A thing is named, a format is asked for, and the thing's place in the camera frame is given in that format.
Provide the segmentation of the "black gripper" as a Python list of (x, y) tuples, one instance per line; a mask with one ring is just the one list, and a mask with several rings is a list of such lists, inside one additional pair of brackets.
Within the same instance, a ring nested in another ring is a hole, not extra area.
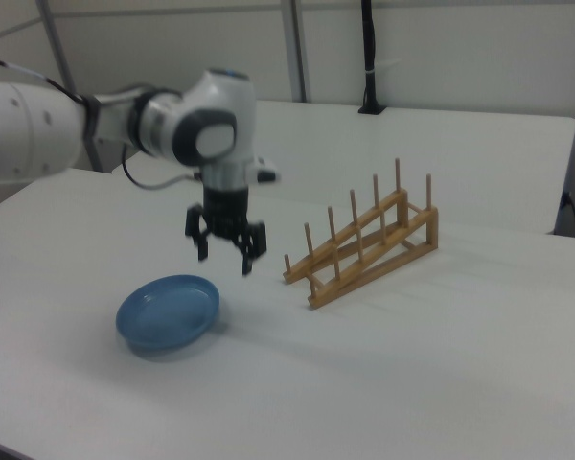
[(266, 253), (265, 223), (247, 221), (248, 195), (247, 188), (225, 192), (205, 187), (203, 207), (197, 203), (187, 210), (184, 233), (195, 244), (200, 262), (208, 258), (209, 235), (229, 240), (240, 250), (243, 276)]

